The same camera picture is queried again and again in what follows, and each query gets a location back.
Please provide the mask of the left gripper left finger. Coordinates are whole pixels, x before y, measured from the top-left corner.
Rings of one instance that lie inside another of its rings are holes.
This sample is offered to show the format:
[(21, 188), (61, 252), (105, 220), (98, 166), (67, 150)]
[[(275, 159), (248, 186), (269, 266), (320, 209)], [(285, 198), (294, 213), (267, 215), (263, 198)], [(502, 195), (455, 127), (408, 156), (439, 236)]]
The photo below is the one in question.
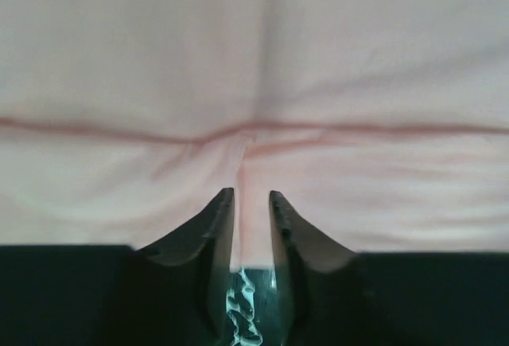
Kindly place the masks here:
[(4, 345), (215, 345), (223, 335), (235, 195), (221, 190), (157, 241), (1, 249)]

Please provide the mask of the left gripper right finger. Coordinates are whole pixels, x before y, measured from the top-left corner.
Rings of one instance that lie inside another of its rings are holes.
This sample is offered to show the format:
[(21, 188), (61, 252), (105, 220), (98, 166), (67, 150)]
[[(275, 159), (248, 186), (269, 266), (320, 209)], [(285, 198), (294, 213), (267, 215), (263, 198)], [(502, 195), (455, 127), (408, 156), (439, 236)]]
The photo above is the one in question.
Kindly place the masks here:
[(355, 252), (269, 204), (286, 344), (507, 344), (507, 254)]

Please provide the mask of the pink t shirt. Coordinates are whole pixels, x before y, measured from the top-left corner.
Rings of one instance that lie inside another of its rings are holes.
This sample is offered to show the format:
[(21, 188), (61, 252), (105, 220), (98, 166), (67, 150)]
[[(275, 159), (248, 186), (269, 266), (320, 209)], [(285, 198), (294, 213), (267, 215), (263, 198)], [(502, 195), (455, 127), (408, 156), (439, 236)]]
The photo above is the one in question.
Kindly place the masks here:
[(508, 248), (508, 0), (1, 0), (1, 241), (143, 247), (236, 192), (354, 250)]

